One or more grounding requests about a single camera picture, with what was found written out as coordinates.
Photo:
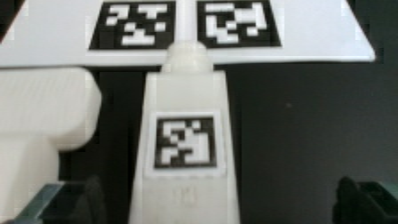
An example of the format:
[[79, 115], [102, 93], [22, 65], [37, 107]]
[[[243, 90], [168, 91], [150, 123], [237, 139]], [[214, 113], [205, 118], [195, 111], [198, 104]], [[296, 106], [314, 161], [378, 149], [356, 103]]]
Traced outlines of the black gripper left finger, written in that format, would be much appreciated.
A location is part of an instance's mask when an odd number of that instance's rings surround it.
[[46, 184], [10, 224], [108, 224], [99, 178]]

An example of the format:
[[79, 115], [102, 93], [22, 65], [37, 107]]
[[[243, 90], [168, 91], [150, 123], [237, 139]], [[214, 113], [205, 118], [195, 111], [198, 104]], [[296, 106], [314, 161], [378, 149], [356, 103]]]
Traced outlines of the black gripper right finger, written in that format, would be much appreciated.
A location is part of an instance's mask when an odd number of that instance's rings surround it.
[[356, 182], [342, 177], [337, 183], [333, 224], [398, 224], [398, 183]]

